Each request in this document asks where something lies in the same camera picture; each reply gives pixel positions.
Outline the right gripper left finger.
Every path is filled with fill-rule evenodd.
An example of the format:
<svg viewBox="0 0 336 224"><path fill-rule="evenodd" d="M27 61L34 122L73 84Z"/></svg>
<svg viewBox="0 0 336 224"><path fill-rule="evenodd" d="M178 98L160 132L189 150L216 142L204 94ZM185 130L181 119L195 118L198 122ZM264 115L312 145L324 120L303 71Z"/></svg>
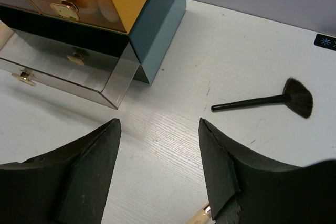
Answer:
<svg viewBox="0 0 336 224"><path fill-rule="evenodd" d="M100 223L121 140L112 119L22 163L1 165L1 223Z"/></svg>

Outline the clear yellow box drawer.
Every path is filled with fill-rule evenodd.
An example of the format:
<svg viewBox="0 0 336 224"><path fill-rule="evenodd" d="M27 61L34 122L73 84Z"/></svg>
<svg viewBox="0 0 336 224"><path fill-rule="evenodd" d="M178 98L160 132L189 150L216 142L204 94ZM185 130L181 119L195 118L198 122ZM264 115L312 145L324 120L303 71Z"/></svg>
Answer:
<svg viewBox="0 0 336 224"><path fill-rule="evenodd" d="M47 16L125 32L112 0L30 0Z"/></svg>

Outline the clear cabinet drawer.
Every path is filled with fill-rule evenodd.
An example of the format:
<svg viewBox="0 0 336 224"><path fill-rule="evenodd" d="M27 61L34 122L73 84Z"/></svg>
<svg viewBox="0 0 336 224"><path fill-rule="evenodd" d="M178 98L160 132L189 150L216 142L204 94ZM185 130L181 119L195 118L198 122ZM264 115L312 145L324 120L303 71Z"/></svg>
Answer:
<svg viewBox="0 0 336 224"><path fill-rule="evenodd" d="M131 45L115 58L1 23L1 69L33 87L42 83L117 109L138 66Z"/></svg>

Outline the beige concealer tube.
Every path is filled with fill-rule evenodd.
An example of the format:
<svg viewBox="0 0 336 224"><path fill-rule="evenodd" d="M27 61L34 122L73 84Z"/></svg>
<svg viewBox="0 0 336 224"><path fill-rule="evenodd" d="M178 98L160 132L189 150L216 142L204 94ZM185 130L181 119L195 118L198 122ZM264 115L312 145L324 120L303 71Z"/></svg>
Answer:
<svg viewBox="0 0 336 224"><path fill-rule="evenodd" d="M210 205L206 204L187 222L187 224L206 224L209 222L211 217L212 213Z"/></svg>

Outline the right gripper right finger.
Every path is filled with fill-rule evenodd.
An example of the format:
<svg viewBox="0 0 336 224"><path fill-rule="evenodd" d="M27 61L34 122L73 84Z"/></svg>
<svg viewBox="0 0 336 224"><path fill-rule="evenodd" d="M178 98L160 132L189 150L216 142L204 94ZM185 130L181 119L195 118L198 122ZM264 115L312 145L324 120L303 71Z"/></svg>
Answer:
<svg viewBox="0 0 336 224"><path fill-rule="evenodd" d="M306 167L263 156L200 119L199 145L216 223L335 223L335 161Z"/></svg>

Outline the black fan brush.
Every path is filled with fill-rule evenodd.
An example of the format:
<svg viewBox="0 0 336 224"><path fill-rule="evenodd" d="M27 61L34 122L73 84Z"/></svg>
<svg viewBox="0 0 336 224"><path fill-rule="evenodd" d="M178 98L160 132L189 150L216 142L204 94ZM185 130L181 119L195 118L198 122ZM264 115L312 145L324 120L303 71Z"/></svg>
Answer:
<svg viewBox="0 0 336 224"><path fill-rule="evenodd" d="M295 114L308 119L313 110L313 96L299 80L291 77L287 79L280 95L212 105L211 111L219 112L272 104L284 104Z"/></svg>

